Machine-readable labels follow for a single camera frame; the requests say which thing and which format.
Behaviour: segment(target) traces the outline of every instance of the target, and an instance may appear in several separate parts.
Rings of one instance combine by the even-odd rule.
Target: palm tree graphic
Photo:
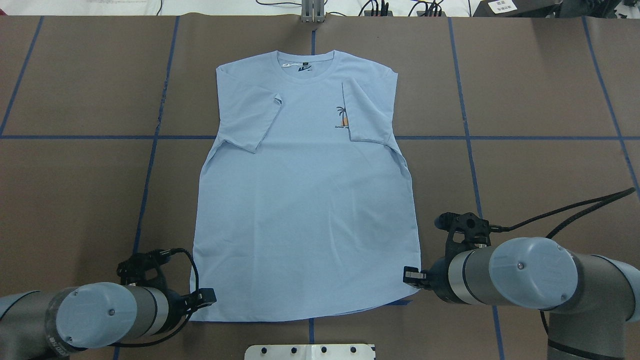
[[[338,109],[338,116],[342,117],[342,125],[336,127],[349,127],[349,119],[347,119],[347,109],[342,106],[336,106]]]

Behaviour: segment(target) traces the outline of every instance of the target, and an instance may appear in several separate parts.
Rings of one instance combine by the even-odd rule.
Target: white label sticker
[[[493,13],[506,13],[518,10],[512,0],[498,0],[489,3],[489,7]]]

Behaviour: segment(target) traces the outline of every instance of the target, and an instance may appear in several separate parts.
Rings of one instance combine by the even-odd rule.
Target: folded sleeve
[[[220,128],[216,142],[226,141],[256,152],[282,105],[280,95],[216,69]]]
[[[388,140],[393,135],[396,84],[397,74],[391,69],[384,76],[365,83],[353,78],[342,82],[344,107],[352,141],[388,145]]]

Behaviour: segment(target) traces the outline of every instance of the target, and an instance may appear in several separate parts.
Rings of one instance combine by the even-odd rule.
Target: light blue t-shirt
[[[415,293],[402,282],[420,246],[392,132],[397,74],[340,51],[274,51],[216,75],[193,255],[218,302],[191,319],[298,320]]]

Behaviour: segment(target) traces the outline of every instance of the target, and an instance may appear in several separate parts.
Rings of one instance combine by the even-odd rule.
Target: light blue joint cap
[[[633,315],[631,315],[629,320],[627,320],[627,322],[636,322],[640,320],[640,270],[634,268],[633,266],[627,263],[623,263],[622,261],[611,260],[602,255],[594,255],[594,256],[605,259],[608,262],[612,263],[613,266],[618,268],[618,270],[620,270],[622,275],[624,275],[627,278],[629,285],[631,285],[631,291],[634,292],[634,298],[636,300],[636,310],[634,311]]]
[[[62,300],[56,327],[69,345],[100,348],[122,339],[137,314],[136,299],[127,288],[97,282],[79,287]]]
[[[489,260],[489,275],[505,299],[531,309],[556,307],[578,286],[571,254],[547,238],[515,238],[499,245]]]

